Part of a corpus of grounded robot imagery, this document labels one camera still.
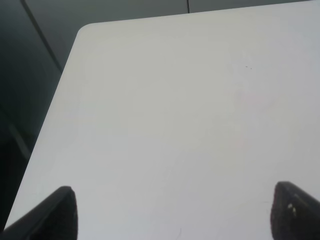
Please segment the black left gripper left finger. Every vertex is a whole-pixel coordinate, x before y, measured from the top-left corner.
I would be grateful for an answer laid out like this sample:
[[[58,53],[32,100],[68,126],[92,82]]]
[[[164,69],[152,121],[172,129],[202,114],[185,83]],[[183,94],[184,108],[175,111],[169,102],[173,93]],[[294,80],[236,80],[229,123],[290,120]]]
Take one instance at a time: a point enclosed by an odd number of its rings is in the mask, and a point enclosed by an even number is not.
[[[7,227],[2,240],[76,240],[78,208],[75,192],[61,186],[31,211]]]

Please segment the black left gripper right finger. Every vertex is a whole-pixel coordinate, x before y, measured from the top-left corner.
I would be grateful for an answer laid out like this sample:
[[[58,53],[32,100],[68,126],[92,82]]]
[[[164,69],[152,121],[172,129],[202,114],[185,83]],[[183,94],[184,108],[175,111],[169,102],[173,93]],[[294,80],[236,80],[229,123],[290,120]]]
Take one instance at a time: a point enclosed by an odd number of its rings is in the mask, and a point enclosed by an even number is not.
[[[270,212],[274,240],[318,240],[320,202],[289,181],[275,185]]]

